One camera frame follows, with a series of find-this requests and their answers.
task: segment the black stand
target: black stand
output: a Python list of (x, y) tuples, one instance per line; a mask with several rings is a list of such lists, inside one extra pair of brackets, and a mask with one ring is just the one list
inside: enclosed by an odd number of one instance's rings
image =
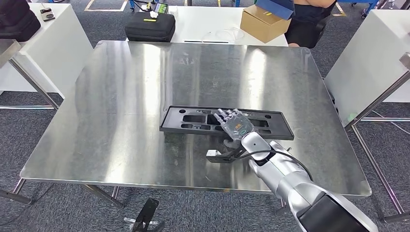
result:
[(161, 232), (164, 229), (165, 223), (161, 222), (154, 229), (148, 230), (149, 223), (154, 217), (155, 210), (157, 209), (159, 203), (160, 202), (155, 199), (148, 198), (147, 202), (144, 204), (144, 207), (142, 207), (141, 212), (138, 214), (131, 232)]

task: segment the blue box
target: blue box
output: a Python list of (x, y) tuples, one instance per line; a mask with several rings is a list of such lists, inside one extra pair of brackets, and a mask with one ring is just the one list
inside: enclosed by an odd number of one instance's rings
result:
[(294, 15), (293, 0), (257, 0), (255, 5), (285, 20)]

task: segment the black plastic tray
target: black plastic tray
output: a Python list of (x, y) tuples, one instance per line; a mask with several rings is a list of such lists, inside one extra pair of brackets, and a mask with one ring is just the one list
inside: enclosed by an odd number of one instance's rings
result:
[[(223, 136), (214, 113), (217, 107), (171, 105), (160, 125), (160, 131)], [(294, 135), (282, 112), (239, 109), (264, 139), (293, 140)]]

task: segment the yellow floor marking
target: yellow floor marking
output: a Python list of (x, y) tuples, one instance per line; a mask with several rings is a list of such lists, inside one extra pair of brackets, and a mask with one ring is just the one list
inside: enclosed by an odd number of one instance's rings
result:
[(338, 2), (336, 2), (336, 7), (339, 9), (340, 14), (333, 14), (333, 16), (343, 16), (343, 17), (346, 17), (345, 12), (343, 11), (342, 7), (339, 5)]

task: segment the cardboard box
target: cardboard box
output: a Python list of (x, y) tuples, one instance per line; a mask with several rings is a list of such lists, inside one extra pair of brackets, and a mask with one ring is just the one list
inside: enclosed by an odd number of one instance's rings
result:
[(252, 5), (242, 12), (241, 29), (256, 39), (267, 43), (284, 34), (290, 23), (290, 19), (285, 20), (256, 5)]

